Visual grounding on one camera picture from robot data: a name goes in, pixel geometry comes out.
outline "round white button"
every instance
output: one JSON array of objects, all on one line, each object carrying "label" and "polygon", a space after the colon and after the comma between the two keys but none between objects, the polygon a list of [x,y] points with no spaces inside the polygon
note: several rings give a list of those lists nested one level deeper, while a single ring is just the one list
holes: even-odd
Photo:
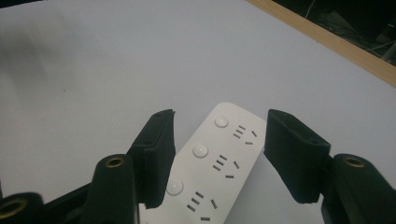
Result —
[{"label": "round white button", "polygon": [[192,149],[192,153],[194,154],[195,157],[197,158],[203,158],[207,155],[207,152],[209,150],[207,149],[206,146],[204,145],[197,145]]},{"label": "round white button", "polygon": [[183,183],[178,179],[169,179],[168,185],[166,186],[166,192],[168,194],[176,196],[183,190]]},{"label": "round white button", "polygon": [[217,117],[217,118],[215,119],[215,124],[216,124],[216,126],[218,126],[219,128],[225,128],[225,127],[227,127],[227,125],[228,125],[228,119],[225,118],[225,117],[223,117],[223,116]]}]

